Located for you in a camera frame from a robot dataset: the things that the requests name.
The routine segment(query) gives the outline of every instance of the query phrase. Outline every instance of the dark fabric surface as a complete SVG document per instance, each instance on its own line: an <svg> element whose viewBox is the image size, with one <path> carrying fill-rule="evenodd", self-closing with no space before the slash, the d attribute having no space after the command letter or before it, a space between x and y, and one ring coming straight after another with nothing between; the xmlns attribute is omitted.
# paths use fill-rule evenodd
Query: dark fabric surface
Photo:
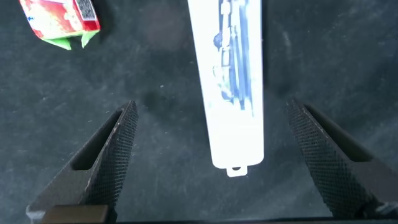
<svg viewBox="0 0 398 224"><path fill-rule="evenodd" d="M245 177L213 167L185 1L94 0L103 30L71 52L0 2L0 223L25 207L129 99L136 141L119 220L330 216L284 106L311 102L398 170L398 1L267 1L265 158Z"/></svg>

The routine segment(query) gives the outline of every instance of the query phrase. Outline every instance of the red label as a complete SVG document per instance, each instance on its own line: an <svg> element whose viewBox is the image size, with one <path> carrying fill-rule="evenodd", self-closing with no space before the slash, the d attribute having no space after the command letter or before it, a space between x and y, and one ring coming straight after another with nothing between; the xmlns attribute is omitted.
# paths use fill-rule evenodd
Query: red label
<svg viewBox="0 0 398 224"><path fill-rule="evenodd" d="M56 39L100 29L90 0L20 2L31 28L40 38Z"/></svg>

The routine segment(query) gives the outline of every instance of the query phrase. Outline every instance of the black metal jaw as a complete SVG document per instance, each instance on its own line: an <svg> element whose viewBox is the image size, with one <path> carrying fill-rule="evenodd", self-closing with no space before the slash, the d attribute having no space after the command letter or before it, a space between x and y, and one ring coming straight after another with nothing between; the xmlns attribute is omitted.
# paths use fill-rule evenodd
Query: black metal jaw
<svg viewBox="0 0 398 224"><path fill-rule="evenodd" d="M46 211L41 224L113 224L116 218L108 205L57 205Z"/></svg>
<svg viewBox="0 0 398 224"><path fill-rule="evenodd" d="M297 100L290 128L312 179L336 218L398 218L398 175L337 124Z"/></svg>
<svg viewBox="0 0 398 224"><path fill-rule="evenodd" d="M134 102L117 109L26 208L32 223L41 222L56 205L106 205L112 210L123 187L137 119ZM68 213L70 208L55 211Z"/></svg>

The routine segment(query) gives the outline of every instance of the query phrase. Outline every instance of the red and green package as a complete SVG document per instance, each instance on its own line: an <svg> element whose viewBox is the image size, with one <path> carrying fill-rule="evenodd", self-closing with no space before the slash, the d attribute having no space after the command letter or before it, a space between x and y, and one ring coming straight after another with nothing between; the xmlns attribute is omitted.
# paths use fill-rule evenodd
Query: red and green package
<svg viewBox="0 0 398 224"><path fill-rule="evenodd" d="M81 36L81 46L100 31L91 0L19 0L40 39L71 50L68 37Z"/></svg>

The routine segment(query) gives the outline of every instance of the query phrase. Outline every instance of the plastic packaging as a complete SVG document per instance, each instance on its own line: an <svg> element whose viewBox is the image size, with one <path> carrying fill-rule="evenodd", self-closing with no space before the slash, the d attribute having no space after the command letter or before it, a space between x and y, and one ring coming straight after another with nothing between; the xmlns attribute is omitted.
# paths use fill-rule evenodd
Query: plastic packaging
<svg viewBox="0 0 398 224"><path fill-rule="evenodd" d="M29 24L40 39L71 50L68 37L81 36L81 46L100 31L91 0L20 0Z"/></svg>
<svg viewBox="0 0 398 224"><path fill-rule="evenodd" d="M264 158L261 1L188 5L213 164L246 175Z"/></svg>

